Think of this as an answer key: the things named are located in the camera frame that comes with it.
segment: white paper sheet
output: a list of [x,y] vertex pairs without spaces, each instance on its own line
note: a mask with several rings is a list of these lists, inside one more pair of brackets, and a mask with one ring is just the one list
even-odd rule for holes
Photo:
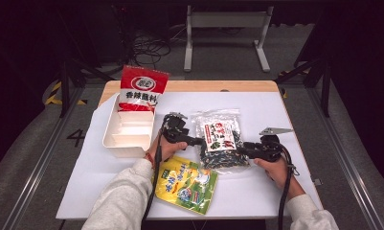
[[[114,105],[114,95],[93,114],[79,159],[72,172],[64,198],[57,212],[57,219],[86,219],[107,183],[121,170],[131,167],[136,159],[116,158],[102,145],[109,112]],[[180,112],[188,117],[195,111],[238,108],[243,141],[259,142],[259,133],[266,127],[292,127],[278,92],[207,92],[170,93],[159,98],[153,136],[169,112]],[[195,135],[192,121],[186,120],[190,136]],[[308,167],[294,132],[279,135],[281,143],[289,150],[300,176],[297,179],[322,208],[317,191],[311,181]],[[179,151],[179,156],[198,162],[194,147]],[[217,180],[209,211],[205,216],[167,203],[155,197],[149,219],[265,219],[278,215],[282,192],[276,188],[263,169],[253,165],[240,173],[221,175]]]

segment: person's hand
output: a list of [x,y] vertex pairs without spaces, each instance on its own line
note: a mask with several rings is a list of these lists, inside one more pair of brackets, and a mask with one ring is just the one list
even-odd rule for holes
[[[159,134],[153,141],[149,150],[147,151],[153,160],[155,160],[156,149],[158,147]],[[171,158],[178,150],[183,150],[188,146],[186,142],[170,143],[165,138],[164,135],[161,137],[161,147],[162,147],[162,161],[166,161],[168,158]]]
[[[282,190],[284,188],[287,178],[287,163],[284,157],[281,157],[276,162],[267,162],[260,158],[256,158],[254,159],[254,163],[265,169],[268,176],[275,181],[276,186],[278,186],[279,189]],[[303,194],[305,194],[305,190],[303,190],[302,186],[296,180],[296,177],[292,175],[287,198],[291,199]]]
[[254,159],[254,163],[261,166],[266,174],[275,181],[279,189],[284,188],[284,183],[287,178],[287,164],[286,160],[281,157],[276,162],[268,162],[260,158]]

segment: yellow snack package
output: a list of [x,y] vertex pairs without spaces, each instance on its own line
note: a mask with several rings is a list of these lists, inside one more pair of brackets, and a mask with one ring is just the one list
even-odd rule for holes
[[218,174],[199,169],[188,159],[173,156],[160,166],[155,194],[169,203],[205,215]]

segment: red package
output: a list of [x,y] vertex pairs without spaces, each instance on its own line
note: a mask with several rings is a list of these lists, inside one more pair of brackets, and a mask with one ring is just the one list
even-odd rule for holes
[[166,88],[169,74],[126,65],[121,78],[120,111],[152,111]]

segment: chair leg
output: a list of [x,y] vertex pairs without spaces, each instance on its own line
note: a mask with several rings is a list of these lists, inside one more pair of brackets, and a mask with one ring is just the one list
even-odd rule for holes
[[263,51],[263,42],[266,38],[266,33],[269,28],[270,19],[272,17],[273,7],[269,7],[266,12],[266,17],[263,20],[263,25],[261,27],[260,40],[255,40],[254,45],[257,50],[258,58],[260,58],[260,65],[262,66],[262,71],[267,73],[270,72],[270,67],[266,59],[265,52]]
[[192,9],[191,9],[191,6],[188,6],[186,30],[188,33],[188,38],[187,38],[187,44],[186,44],[184,71],[190,72],[192,70]]

